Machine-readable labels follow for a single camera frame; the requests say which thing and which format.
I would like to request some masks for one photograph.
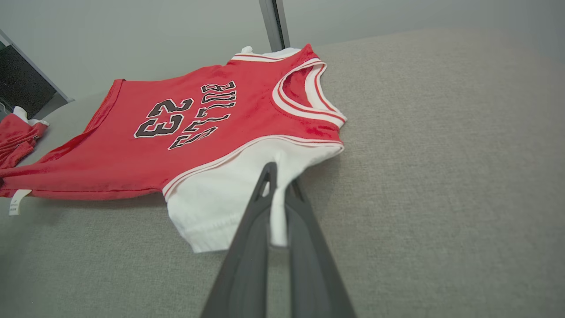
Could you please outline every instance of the gray tablecloth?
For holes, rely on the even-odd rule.
[[[359,317],[563,317],[565,66],[473,31],[314,49],[349,121],[345,152],[302,179]],[[79,134],[103,97],[47,116],[24,164]],[[193,254],[159,194],[29,197],[19,217],[8,202],[1,317],[195,317],[225,255]],[[283,317],[285,266],[272,271]]]

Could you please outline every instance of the white label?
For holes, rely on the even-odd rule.
[[[20,214],[20,202],[23,197],[27,196],[31,190],[28,189],[19,189],[14,193],[12,200],[10,201],[10,215],[17,216]]]

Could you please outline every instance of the red fabric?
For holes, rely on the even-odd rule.
[[[18,116],[9,114],[0,122],[0,169],[15,167],[43,136],[47,125],[36,123],[30,126]]]
[[[9,197],[24,188],[31,189],[32,196],[55,199],[135,197],[161,192],[179,174],[226,156],[262,136],[340,142],[335,124],[291,115],[273,101],[273,89],[279,80],[317,57],[307,45],[299,53],[272,63],[230,60],[225,66],[204,67],[168,80],[116,80],[81,135],[36,164],[0,170],[4,181],[0,196]],[[208,84],[228,87],[231,81],[235,85],[232,89],[204,89]],[[220,97],[225,100],[207,102],[213,97],[209,93],[226,94]],[[293,97],[304,98],[303,94]],[[189,98],[193,102],[186,108]],[[174,103],[174,111],[157,107],[168,100]],[[231,102],[235,102],[231,107],[216,106],[204,113],[201,110]],[[210,120],[226,115],[229,118],[222,121]],[[208,122],[193,126],[194,131],[185,131],[195,121],[204,120]],[[136,135],[169,130],[170,134],[157,136]],[[179,139],[195,140],[173,147]]]

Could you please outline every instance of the basketball jersey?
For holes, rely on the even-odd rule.
[[[162,81],[116,80],[85,131],[29,166],[0,170],[1,196],[107,200],[162,192],[195,252],[229,247],[264,164],[275,161],[272,243],[286,244],[284,189],[343,150],[346,118],[324,97],[310,45],[250,49]]]

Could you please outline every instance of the black strip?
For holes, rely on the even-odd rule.
[[[279,30],[279,38],[281,39],[281,46],[286,49],[286,45],[283,39],[283,28],[281,27],[281,20],[279,18],[279,8],[277,8],[277,0],[271,0],[273,3],[273,9],[275,10],[275,19],[277,20],[277,29]]]

